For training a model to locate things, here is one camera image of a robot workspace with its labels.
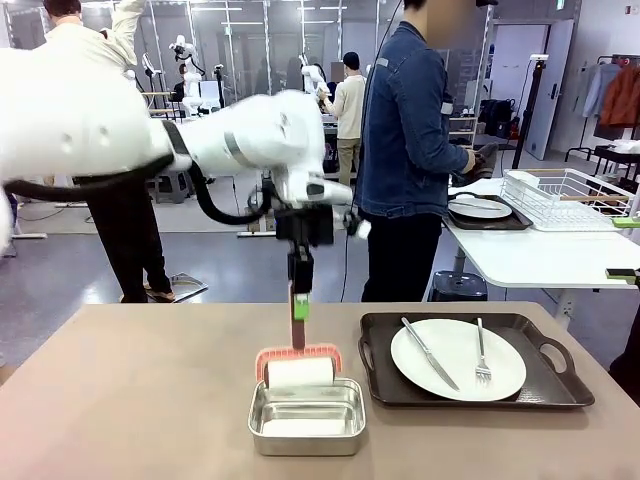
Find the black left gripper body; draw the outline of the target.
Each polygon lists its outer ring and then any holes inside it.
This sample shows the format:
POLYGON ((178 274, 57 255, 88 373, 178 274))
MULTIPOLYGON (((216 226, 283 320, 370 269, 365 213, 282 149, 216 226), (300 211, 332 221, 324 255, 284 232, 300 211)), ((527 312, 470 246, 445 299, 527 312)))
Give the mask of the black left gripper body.
POLYGON ((318 247, 334 243, 332 207, 283 209, 275 212, 276 238, 318 247))

